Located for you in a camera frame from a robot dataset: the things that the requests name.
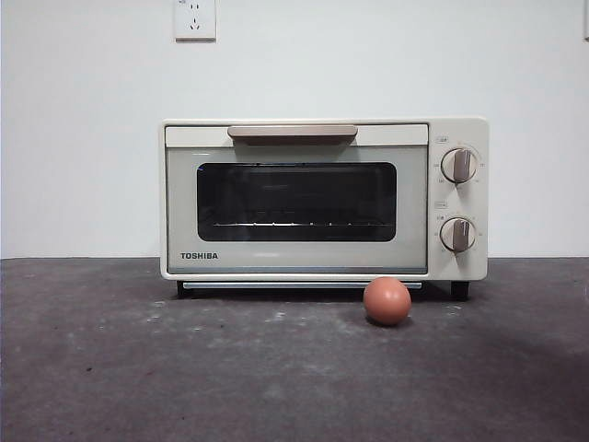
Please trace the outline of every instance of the oven door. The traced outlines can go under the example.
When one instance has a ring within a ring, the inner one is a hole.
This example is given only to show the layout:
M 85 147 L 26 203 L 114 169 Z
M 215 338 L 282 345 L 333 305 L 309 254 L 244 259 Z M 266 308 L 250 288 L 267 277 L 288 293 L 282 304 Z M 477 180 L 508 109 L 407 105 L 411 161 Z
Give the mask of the oven door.
M 168 272 L 426 273 L 427 126 L 352 127 L 167 133 Z

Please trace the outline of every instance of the control knob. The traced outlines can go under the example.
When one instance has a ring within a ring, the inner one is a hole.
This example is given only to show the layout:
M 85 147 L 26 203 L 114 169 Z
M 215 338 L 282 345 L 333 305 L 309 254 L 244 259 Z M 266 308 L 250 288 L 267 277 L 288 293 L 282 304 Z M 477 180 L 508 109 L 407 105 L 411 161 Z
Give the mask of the control knob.
M 476 171 L 477 159 L 463 147 L 451 150 L 442 158 L 442 173 L 456 184 L 470 180 Z
M 459 253 L 470 249 L 474 244 L 475 228 L 464 218 L 452 218 L 442 226 L 440 239 L 448 250 Z

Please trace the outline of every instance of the oven foot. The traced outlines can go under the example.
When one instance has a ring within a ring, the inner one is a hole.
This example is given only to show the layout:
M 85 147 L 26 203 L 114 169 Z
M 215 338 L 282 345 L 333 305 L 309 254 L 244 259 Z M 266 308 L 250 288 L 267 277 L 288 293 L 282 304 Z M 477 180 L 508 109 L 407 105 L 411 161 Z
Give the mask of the oven foot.
M 184 299 L 191 296 L 192 290 L 184 288 L 184 281 L 176 281 L 176 285 L 178 287 L 178 299 Z
M 455 301 L 468 301 L 468 285 L 470 281 L 452 281 L 450 295 Z

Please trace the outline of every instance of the toaster oven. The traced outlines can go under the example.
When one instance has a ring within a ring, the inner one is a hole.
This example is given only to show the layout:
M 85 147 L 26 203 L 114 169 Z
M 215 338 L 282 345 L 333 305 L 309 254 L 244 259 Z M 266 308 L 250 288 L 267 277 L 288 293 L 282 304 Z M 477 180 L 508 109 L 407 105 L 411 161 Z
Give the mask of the toaster oven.
M 161 273 L 191 288 L 409 288 L 487 272 L 479 117 L 167 120 Z

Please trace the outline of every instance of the oven door handle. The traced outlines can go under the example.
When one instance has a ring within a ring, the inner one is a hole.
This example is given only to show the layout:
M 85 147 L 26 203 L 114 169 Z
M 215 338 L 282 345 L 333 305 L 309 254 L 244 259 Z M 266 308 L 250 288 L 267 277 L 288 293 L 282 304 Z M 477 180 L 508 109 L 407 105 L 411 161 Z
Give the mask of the oven door handle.
M 227 134 L 246 144 L 351 141 L 358 134 L 353 124 L 284 124 L 260 126 L 229 126 Z

